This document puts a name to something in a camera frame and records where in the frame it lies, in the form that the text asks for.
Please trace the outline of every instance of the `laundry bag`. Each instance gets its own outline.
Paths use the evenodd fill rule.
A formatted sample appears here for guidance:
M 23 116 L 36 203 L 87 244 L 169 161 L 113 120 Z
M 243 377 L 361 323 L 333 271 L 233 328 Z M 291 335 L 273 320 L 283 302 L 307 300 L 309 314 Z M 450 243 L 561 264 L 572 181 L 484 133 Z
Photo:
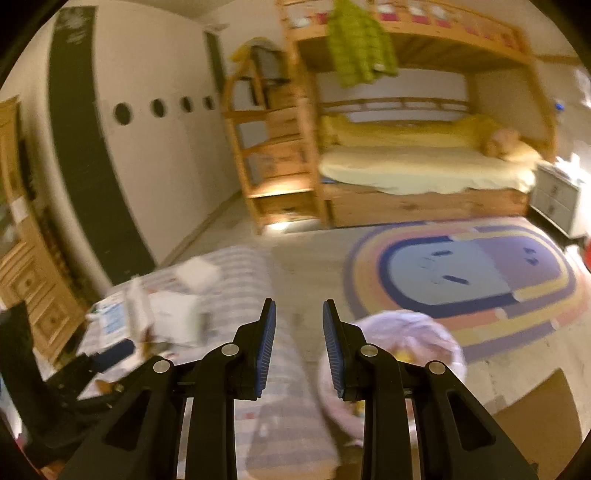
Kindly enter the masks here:
M 355 322 L 368 343 L 387 350 L 406 363 L 424 366 L 431 360 L 445 363 L 461 381 L 466 378 L 462 348 L 445 327 L 431 317 L 409 310 L 382 312 Z M 363 442 L 362 405 L 341 400 L 333 387 L 326 349 L 320 360 L 318 391 L 326 413 L 361 445 Z M 417 444 L 417 428 L 410 400 L 407 400 L 411 443 Z

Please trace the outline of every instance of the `drawer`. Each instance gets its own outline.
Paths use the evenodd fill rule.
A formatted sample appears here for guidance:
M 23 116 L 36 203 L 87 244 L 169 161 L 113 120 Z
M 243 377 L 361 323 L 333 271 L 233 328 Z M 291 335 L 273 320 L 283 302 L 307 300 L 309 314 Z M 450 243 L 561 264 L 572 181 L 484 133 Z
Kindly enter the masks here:
M 269 145 L 263 150 L 259 165 L 263 178 L 281 177 L 294 173 L 305 173 L 308 164 L 301 141 Z
M 570 234 L 573 224 L 573 212 L 561 205 L 559 202 L 552 201 L 548 207 L 548 218 L 552 220 L 564 233 Z
M 69 323 L 70 315 L 65 304 L 52 290 L 36 308 L 30 310 L 29 320 L 33 335 L 50 346 Z
M 536 189 L 555 199 L 568 210 L 574 210 L 577 205 L 579 190 L 544 170 L 538 170 Z
M 268 217 L 267 223 L 316 216 L 313 192 L 261 197 L 254 201 L 261 214 Z
M 552 199 L 540 189 L 536 188 L 534 193 L 531 195 L 530 203 L 532 207 L 535 207 L 544 215 L 548 215 L 548 210 L 552 204 Z
M 30 308 L 35 307 L 53 286 L 43 275 L 34 250 L 16 258 L 10 268 L 2 272 L 0 281 L 2 289 L 8 291 L 10 298 L 24 300 Z
M 294 95 L 291 91 L 291 85 L 279 85 L 268 92 L 271 108 L 287 108 L 294 106 Z
M 268 113 L 267 132 L 271 138 L 298 134 L 300 127 L 297 122 L 297 108 L 284 108 Z

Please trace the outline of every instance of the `oval rug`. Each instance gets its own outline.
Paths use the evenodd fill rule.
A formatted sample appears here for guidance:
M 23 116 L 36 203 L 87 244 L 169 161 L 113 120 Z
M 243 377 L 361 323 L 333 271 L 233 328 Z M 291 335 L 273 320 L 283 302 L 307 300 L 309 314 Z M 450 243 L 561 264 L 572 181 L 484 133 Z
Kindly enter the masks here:
M 425 313 L 475 361 L 517 348 L 588 310 L 589 275 L 524 218 L 381 226 L 345 265 L 357 319 L 383 310 Z

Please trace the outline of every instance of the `white cabinet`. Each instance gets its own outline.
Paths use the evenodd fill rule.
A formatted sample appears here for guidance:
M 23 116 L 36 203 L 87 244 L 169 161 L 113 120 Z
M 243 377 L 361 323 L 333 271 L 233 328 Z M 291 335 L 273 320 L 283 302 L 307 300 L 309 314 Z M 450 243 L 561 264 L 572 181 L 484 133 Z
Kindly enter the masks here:
M 540 166 L 530 206 L 569 238 L 587 235 L 591 228 L 590 187 L 570 181 L 553 167 Z

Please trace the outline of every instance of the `cardboard box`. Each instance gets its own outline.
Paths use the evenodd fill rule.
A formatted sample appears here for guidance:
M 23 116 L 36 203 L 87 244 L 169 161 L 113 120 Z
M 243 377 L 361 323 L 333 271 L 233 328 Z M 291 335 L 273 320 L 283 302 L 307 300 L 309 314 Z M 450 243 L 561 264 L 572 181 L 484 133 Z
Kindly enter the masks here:
M 555 480 L 582 443 L 579 415 L 562 370 L 493 417 L 537 471 L 540 480 Z M 335 480 L 359 480 L 361 456 L 361 449 L 355 453 L 348 450 L 348 463 L 337 469 Z M 413 450 L 413 467 L 414 480 L 420 480 L 416 450 Z

